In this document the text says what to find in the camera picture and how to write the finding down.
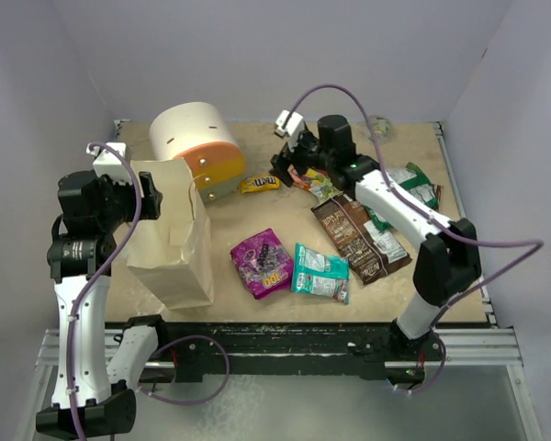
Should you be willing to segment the yellow m&m's packet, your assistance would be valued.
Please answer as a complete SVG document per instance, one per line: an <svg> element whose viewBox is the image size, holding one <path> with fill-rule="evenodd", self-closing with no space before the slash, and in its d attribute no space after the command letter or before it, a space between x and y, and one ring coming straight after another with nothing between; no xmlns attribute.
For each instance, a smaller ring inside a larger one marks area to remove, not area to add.
<svg viewBox="0 0 551 441"><path fill-rule="evenodd" d="M240 184L241 194L252 194L280 188L280 180L273 175L254 175L246 177Z"/></svg>

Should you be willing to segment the teal fox's mint bag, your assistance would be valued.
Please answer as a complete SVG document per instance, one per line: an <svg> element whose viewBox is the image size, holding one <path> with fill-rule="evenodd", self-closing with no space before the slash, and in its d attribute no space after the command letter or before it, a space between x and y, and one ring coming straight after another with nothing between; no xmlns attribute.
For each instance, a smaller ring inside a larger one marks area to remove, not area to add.
<svg viewBox="0 0 551 441"><path fill-rule="evenodd" d="M296 243L291 290L349 303L349 262Z"/></svg>

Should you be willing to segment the black aluminium base frame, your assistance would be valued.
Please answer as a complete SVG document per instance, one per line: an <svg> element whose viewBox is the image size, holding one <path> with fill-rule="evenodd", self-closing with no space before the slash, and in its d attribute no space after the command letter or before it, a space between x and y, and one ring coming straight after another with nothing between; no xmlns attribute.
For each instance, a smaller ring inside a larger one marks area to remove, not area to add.
<svg viewBox="0 0 551 441"><path fill-rule="evenodd" d="M249 175L264 172L268 157L282 143L273 136L271 123L234 123L247 156ZM385 147L390 163L412 160L432 181L445 185L442 213L463 215L455 183L447 173L441 126L438 123L399 124L398 140ZM282 188L252 195L238 192L207 205L211 222L214 303L207 307L168 311L127 269L122 257L113 265L107 295L106 357L117 342L113 335L129 317L160 313L173 340L182 335L205 334L216 339L230 355L233 375L358 375L385 378L386 369L414 367L417 353L382 356L388 323L413 297L412 272L416 252L397 233L413 261L397 273L363 286L352 272L350 304L277 291L253 300L230 259L230 249L246 237L272 228L293 254L296 242L324 254L336 250L310 211L316 202L309 192ZM470 295L448 312L438 329L447 346L446 365L523 365L512 329L496 324L486 290Z"/></svg>

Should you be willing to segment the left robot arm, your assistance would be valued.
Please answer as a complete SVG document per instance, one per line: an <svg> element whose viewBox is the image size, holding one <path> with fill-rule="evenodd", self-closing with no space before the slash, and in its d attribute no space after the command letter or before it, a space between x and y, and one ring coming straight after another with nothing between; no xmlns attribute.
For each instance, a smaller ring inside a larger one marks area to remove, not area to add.
<svg viewBox="0 0 551 441"><path fill-rule="evenodd" d="M114 232L123 223L152 221L163 195L152 174L118 184L94 171L59 183L61 215L47 253L59 306L59 366L51 406L36 415L38 433L60 440L128 433L136 420L138 388L147 361L167 356L171 339L160 315L132 317L119 346L106 355L105 309L111 263L122 248Z"/></svg>

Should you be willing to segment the brown chips bag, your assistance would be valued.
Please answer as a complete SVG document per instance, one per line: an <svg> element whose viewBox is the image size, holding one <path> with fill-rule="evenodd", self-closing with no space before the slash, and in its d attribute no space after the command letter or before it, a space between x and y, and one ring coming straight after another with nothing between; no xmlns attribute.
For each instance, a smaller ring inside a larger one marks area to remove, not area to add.
<svg viewBox="0 0 551 441"><path fill-rule="evenodd" d="M395 236L379 230L365 207L349 196L328 198L311 212L364 285L390 276L411 262Z"/></svg>

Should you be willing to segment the white orange cylinder container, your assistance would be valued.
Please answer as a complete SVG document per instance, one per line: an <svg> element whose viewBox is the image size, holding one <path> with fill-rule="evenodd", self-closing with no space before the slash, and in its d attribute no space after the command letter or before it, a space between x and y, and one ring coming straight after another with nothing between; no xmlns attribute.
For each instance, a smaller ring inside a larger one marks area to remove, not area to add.
<svg viewBox="0 0 551 441"><path fill-rule="evenodd" d="M218 109L206 102L170 107L149 128L154 158L182 158L206 203L234 191L244 178L246 160Z"/></svg>

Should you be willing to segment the green chips bag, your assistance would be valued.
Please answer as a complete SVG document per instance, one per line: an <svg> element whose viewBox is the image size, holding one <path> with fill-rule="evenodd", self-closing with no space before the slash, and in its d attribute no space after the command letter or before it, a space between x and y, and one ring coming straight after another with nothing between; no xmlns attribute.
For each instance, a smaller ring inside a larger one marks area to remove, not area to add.
<svg viewBox="0 0 551 441"><path fill-rule="evenodd" d="M387 173L392 180L426 207L439 209L442 187L432 184L418 165L407 163L403 167L388 168Z"/></svg>

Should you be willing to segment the brown paper bag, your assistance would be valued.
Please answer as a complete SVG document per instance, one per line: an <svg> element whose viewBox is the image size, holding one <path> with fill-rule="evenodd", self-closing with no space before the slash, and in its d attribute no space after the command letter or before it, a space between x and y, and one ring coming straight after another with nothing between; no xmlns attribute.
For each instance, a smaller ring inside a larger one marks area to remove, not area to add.
<svg viewBox="0 0 551 441"><path fill-rule="evenodd" d="M157 220L137 224L125 248L128 270L169 310L212 304L210 219L197 180L182 158L132 165L152 175L162 202Z"/></svg>

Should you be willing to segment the small green himalaya sachet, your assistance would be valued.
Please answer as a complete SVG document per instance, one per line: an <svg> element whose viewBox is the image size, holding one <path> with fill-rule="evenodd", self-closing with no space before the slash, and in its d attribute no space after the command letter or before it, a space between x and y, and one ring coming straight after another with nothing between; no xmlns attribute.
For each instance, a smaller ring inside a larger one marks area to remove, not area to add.
<svg viewBox="0 0 551 441"><path fill-rule="evenodd" d="M314 196L317 197L319 204L343 193L341 190L336 188L329 180L317 181L311 187L310 191Z"/></svg>

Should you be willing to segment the purple candy bag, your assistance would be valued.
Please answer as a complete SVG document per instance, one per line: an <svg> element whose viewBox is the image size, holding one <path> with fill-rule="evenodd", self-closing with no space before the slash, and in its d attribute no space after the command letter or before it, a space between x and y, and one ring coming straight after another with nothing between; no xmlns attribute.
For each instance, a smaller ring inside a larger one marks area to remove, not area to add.
<svg viewBox="0 0 551 441"><path fill-rule="evenodd" d="M256 300L291 287L294 260L272 229L237 244L231 249L231 261Z"/></svg>

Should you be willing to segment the tape roll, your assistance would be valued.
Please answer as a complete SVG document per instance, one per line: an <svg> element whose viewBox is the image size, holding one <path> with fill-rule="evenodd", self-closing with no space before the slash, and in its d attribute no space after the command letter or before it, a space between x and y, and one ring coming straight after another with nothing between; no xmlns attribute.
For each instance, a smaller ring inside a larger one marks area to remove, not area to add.
<svg viewBox="0 0 551 441"><path fill-rule="evenodd" d="M371 128L366 128L366 134L370 141L377 141L379 145L392 141L395 137L395 130L391 121L379 115L370 115L368 124Z"/></svg>

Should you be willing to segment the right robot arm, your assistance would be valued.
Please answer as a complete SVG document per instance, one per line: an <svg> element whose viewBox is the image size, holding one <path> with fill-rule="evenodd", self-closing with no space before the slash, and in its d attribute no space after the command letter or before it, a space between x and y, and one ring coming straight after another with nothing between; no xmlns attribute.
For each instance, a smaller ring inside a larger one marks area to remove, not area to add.
<svg viewBox="0 0 551 441"><path fill-rule="evenodd" d="M327 115L317 128L312 133L297 112L282 111L274 132L286 143L272 157L270 172L286 186L294 182L292 170L325 172L337 189L378 212L416 250L414 296L390 325L388 341L396 357L411 359L456 295L481 275L476 228L425 206L388 177L380 161L358 153L345 117Z"/></svg>

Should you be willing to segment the orange fox's fruits candy bag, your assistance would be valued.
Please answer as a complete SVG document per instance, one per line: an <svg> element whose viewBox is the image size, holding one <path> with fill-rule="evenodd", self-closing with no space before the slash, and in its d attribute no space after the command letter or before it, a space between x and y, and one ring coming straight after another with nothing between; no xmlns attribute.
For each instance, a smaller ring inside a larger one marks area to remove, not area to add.
<svg viewBox="0 0 551 441"><path fill-rule="evenodd" d="M293 165L290 165L287 171L292 178L292 186L303 190L310 191L312 188L322 187L331 183L328 176L312 168L309 168L304 175Z"/></svg>

